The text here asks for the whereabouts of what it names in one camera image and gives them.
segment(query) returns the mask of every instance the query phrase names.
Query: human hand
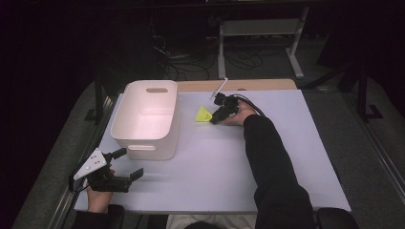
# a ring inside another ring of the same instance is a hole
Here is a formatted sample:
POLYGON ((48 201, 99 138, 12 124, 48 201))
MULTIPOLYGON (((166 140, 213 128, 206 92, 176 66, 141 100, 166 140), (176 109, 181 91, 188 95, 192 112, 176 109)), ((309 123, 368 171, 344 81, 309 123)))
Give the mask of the human hand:
POLYGON ((257 114, 256 110, 250 107, 247 103, 239 100, 238 104, 239 104, 239 112, 237 112, 233 116, 227 117, 225 120, 223 120, 223 123, 243 126, 244 121, 248 116, 257 114))
POLYGON ((92 187, 89 186, 87 188, 87 211, 93 213, 108 213, 108 205, 110 205, 113 194, 113 192, 94 191, 92 187))

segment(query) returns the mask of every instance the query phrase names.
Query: white plastic bin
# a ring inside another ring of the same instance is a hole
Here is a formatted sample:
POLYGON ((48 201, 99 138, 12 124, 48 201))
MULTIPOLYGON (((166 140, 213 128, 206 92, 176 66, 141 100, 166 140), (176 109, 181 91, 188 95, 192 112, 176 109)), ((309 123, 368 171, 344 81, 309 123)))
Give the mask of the white plastic bin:
POLYGON ((141 80, 129 84, 111 128, 131 159, 166 160, 176 152, 181 112, 177 83, 141 80))

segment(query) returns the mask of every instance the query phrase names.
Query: gripper camera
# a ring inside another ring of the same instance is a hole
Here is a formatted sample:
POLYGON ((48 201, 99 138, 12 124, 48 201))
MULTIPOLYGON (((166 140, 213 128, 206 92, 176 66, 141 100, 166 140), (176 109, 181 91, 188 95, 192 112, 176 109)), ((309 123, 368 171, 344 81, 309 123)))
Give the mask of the gripper camera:
POLYGON ((259 115, 266 117, 265 114, 244 95, 231 94, 226 96, 222 93, 216 93, 214 104, 220 106, 220 108, 218 108, 218 110, 212 114, 212 118, 209 121, 212 124, 217 124, 230 115, 234 115, 239 112, 239 100, 251 106, 259 115))
POLYGON ((74 180, 87 178, 88 185, 94 191, 128 193, 132 182, 143 176, 143 168, 136 170, 129 177, 116 177, 110 170, 111 160, 126 154, 126 149, 103 154, 98 148, 82 163, 79 163, 69 176, 69 190, 81 192, 85 189, 75 189, 74 180))

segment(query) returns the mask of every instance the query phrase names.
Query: black sleeve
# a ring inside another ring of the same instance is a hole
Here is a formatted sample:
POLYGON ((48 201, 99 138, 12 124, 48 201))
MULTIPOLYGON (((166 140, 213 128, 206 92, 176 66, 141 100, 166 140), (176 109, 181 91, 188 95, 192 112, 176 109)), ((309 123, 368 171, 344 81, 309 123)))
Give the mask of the black sleeve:
POLYGON ((116 204, 108 206, 108 214, 77 211, 72 229, 121 228, 124 217, 125 208, 116 204))
POLYGON ((108 220, 108 214, 77 211, 72 229, 104 229, 108 220))
POLYGON ((258 188, 256 228, 314 229, 307 191, 298 184, 291 160, 273 123, 249 116, 245 122, 245 149, 258 188))

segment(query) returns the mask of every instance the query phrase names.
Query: gray floor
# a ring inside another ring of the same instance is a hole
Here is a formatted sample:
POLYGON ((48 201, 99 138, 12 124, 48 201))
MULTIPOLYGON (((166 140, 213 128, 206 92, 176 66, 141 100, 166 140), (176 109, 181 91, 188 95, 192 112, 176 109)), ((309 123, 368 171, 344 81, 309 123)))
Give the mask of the gray floor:
MULTIPOLYGON (((227 41, 226 75, 230 79, 242 78, 291 78, 298 86, 305 85, 329 69, 316 65, 325 40, 303 38, 296 56, 305 78, 296 80, 289 65, 284 47, 289 39, 248 38, 245 41, 227 41)), ((172 58, 174 68, 167 69, 168 78, 178 80, 205 80, 218 77, 215 54, 195 62, 188 57, 172 58)), ((405 206, 387 171, 382 166, 375 143, 370 141, 372 130, 383 150, 392 159, 398 171, 405 172, 404 149, 405 121, 394 109, 384 91, 369 81, 368 103, 374 104, 384 115, 383 119, 372 120, 365 125, 353 111, 356 91, 341 94, 336 90, 340 77, 326 82, 316 90, 304 91, 309 110, 324 142, 331 162, 341 177, 342 186, 352 207, 352 214, 360 228, 405 228, 405 206)), ((93 109, 94 88, 89 88, 78 99, 50 157, 35 183, 14 228, 59 228, 63 223, 55 223, 59 215, 54 212, 69 208, 69 201, 60 204, 66 191, 66 178, 84 149, 92 146, 89 136, 99 135, 92 121, 84 121, 89 109, 93 109)), ((70 228, 75 212, 70 211, 64 228, 70 228)), ((139 228, 145 228, 147 216, 141 219, 139 228)), ((135 228, 139 216, 128 213, 124 229, 135 228)))

